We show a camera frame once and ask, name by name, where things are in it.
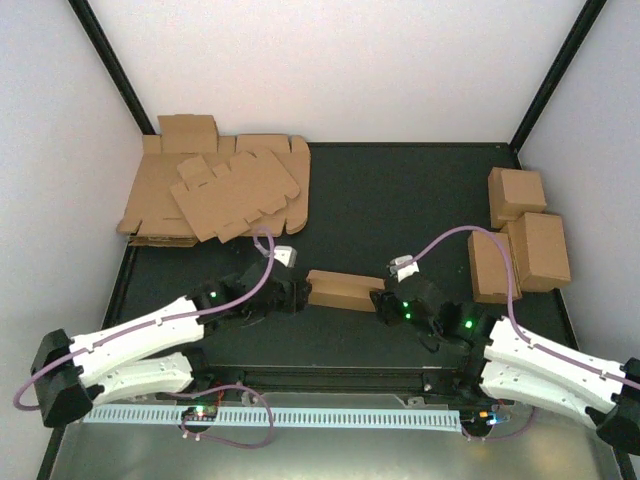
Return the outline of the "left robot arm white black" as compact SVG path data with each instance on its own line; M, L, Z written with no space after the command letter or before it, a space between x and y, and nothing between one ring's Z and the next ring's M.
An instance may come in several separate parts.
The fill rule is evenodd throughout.
M155 354L204 339L219 324L253 314L293 314L311 292L306 275L280 261L258 262L244 273L210 280L168 305L98 332L70 337L47 333L31 374L37 411L47 428L66 426L94 407L148 393L207 397L213 372L198 355Z

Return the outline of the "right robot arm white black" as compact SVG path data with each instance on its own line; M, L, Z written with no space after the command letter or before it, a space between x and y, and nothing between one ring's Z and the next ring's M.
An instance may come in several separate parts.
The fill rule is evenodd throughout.
M639 361L589 356L530 332L473 302L454 303L422 277L370 295L388 326L412 325L425 348L461 356L452 389L467 403L482 398L528 404L596 432L611 447L639 452Z

